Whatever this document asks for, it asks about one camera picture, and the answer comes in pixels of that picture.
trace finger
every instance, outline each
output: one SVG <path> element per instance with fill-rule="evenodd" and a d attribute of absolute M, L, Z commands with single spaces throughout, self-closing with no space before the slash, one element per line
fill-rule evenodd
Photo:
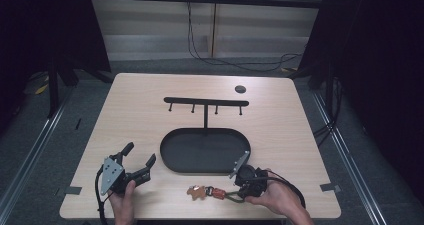
<path fill-rule="evenodd" d="M 125 196 L 132 196 L 135 190 L 135 181 L 131 180 L 125 189 Z"/>
<path fill-rule="evenodd" d="M 262 205 L 262 199 L 261 197 L 253 197 L 253 196 L 247 196 L 244 198 L 245 202 L 251 203 L 253 205 Z"/>

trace black floor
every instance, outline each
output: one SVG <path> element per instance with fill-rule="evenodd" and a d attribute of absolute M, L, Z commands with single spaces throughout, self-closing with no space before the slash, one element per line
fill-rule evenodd
<path fill-rule="evenodd" d="M 300 58 L 284 64 L 296 67 Z M 232 59 L 231 62 L 251 62 L 252 59 Z M 208 65 L 194 59 L 115 62 L 112 63 L 113 77 L 119 72 L 169 73 L 169 74 L 210 74 L 261 77 L 286 77 L 289 72 L 275 69 L 275 65 L 249 66 L 250 70 L 236 66 Z M 82 71 L 77 71 L 80 82 L 74 88 L 61 86 L 60 94 L 68 102 L 54 132 L 41 151 L 35 166 L 30 170 L 27 182 L 12 205 L 10 214 L 2 215 L 5 224 L 83 224 L 85 221 L 62 219 L 59 209 L 63 201 L 62 189 L 69 186 L 87 141 L 93 130 L 111 84 L 100 82 Z M 313 131 L 324 126 L 312 91 L 307 86 L 308 78 L 295 80 L 300 99 Z M 28 84 L 27 96 L 8 129 L 0 138 L 0 191 L 4 197 L 13 182 L 27 154 L 46 123 L 49 109 L 48 90 L 40 95 L 33 92 L 41 80 Z M 378 204 L 386 224 L 424 224 L 423 206 L 415 199 L 403 179 L 380 155 L 371 138 L 362 130 L 355 111 L 344 97 L 337 120 L 339 128 L 351 156 L 356 161 L 366 184 Z M 320 143 L 324 135 L 317 137 Z M 331 136 L 320 146 L 321 155 L 332 183 L 341 191 L 337 198 L 342 215 L 335 220 L 316 220 L 316 224 L 377 224 L 373 222 L 363 205 L 357 188 L 343 163 Z M 99 220 L 86 221 L 100 224 Z M 236 224 L 236 221 L 218 221 L 214 224 Z M 249 224 L 278 224 L 279 222 L 255 222 Z M 144 221 L 141 224 L 188 224 L 187 221 Z M 208 221 L 191 221 L 190 224 L 212 224 Z"/>

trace oval tray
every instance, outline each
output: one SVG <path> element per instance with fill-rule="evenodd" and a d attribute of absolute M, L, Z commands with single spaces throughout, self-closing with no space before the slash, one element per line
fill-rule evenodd
<path fill-rule="evenodd" d="M 179 173 L 230 174 L 245 151 L 250 152 L 247 138 L 229 128 L 179 128 L 160 145 L 164 164 Z"/>

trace white wall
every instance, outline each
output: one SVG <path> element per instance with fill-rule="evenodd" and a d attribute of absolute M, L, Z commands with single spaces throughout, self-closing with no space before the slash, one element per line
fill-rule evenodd
<path fill-rule="evenodd" d="M 93 0 L 93 5 L 110 60 L 191 57 L 186 3 Z M 316 9 L 246 5 L 191 4 L 191 9 L 201 57 L 301 52 L 317 14 Z"/>

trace human hand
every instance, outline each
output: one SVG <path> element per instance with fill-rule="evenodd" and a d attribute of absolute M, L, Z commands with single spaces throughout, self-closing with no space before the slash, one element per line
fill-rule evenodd
<path fill-rule="evenodd" d="M 115 225 L 132 225 L 134 223 L 134 205 L 132 202 L 134 190 L 135 181 L 131 180 L 127 184 L 125 194 L 113 193 L 110 195 L 109 201 L 115 216 Z"/>
<path fill-rule="evenodd" d="M 269 177 L 276 177 L 268 172 Z M 244 199 L 254 205 L 262 205 L 276 214 L 284 215 L 294 225 L 311 225 L 312 219 L 302 207 L 299 197 L 285 184 L 269 180 L 267 190 L 260 197 L 248 196 Z"/>

